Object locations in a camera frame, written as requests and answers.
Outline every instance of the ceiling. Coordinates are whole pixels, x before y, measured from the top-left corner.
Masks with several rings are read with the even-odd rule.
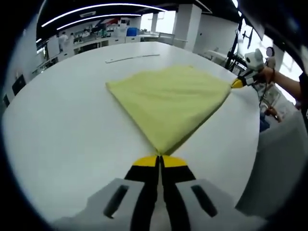
[[[239,15],[232,3],[231,0],[199,0],[202,2],[207,8],[209,8],[214,16],[226,18],[232,21],[239,21]],[[37,30],[37,38],[41,38],[42,41],[48,39],[50,36],[57,33],[57,28],[66,25],[68,23],[80,20],[79,16],[82,13],[88,13],[92,11],[96,11],[94,16],[98,15],[106,15],[106,14],[116,14],[116,13],[133,13],[133,14],[145,14],[145,13],[158,13],[159,10],[144,8],[144,7],[136,7],[136,6],[104,6],[82,10],[76,13],[69,14],[58,20],[46,25],[45,27],[41,27],[47,21],[72,10],[91,6],[98,4],[106,4],[106,3],[135,3],[135,4],[143,4],[149,6],[155,6],[159,8],[163,8],[168,11],[177,11],[178,10],[178,2],[174,0],[49,0],[44,5],[44,8],[40,14],[38,20],[38,30]],[[181,1],[181,4],[195,4],[199,6],[204,13],[208,13],[207,8],[202,6],[198,1],[195,0],[185,0]]]

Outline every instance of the yellow towel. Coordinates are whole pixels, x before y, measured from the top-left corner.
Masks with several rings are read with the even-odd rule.
[[[143,71],[106,85],[161,154],[188,138],[231,90],[229,83],[191,66]]]

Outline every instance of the desk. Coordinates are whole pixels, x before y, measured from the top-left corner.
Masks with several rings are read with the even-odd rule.
[[[153,52],[160,56],[105,63]],[[14,98],[2,119],[8,159],[27,199],[46,220],[81,211],[89,196],[123,178],[137,158],[154,151],[105,83],[174,64],[193,65],[230,82],[235,78],[189,51],[137,42],[63,60]],[[257,93],[235,90],[175,156],[184,157],[197,177],[227,190],[237,201],[254,164],[258,133]]]

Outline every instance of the person's arm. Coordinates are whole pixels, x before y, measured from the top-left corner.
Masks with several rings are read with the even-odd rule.
[[[278,71],[275,71],[272,68],[265,67],[261,71],[261,75],[263,75],[267,82],[275,82],[283,89],[285,89],[290,95],[292,95],[297,100],[302,100],[302,92],[300,88],[299,82],[288,78],[287,76],[281,74]]]
[[[294,98],[296,98],[299,101],[302,100],[302,92],[299,82],[290,79],[276,71],[275,71],[274,81],[283,89],[285,89]]]

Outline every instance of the person's hand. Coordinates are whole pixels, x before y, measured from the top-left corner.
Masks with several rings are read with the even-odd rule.
[[[275,108],[269,107],[268,109],[266,109],[265,114],[266,114],[267,116],[269,116],[269,115],[277,116],[278,113],[277,113],[277,111],[276,111]]]
[[[263,70],[259,73],[260,78],[264,78],[267,83],[274,81],[274,70],[270,67],[264,67]]]

